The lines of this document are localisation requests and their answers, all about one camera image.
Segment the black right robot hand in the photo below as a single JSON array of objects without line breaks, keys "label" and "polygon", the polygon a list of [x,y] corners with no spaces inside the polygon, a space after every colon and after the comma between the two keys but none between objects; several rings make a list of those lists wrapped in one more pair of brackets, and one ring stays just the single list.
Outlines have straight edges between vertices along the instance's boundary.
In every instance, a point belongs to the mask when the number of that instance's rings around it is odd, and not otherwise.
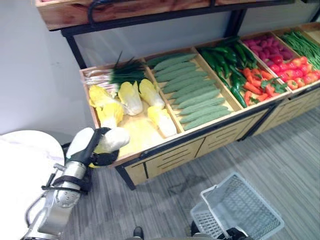
[{"label": "black right robot hand", "polygon": [[243,231],[235,227],[229,228],[226,232],[228,236],[222,233],[217,238],[219,240],[246,240],[248,238],[248,236]]}]

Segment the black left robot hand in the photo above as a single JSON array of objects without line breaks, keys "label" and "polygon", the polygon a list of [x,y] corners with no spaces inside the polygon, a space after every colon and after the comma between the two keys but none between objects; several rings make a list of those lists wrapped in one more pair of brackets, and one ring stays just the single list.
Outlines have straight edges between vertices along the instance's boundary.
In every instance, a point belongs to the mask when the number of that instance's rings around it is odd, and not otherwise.
[{"label": "black left robot hand", "polygon": [[127,143],[128,137],[120,127],[86,127],[73,138],[66,159],[90,168],[106,167],[117,160],[120,148]]}]

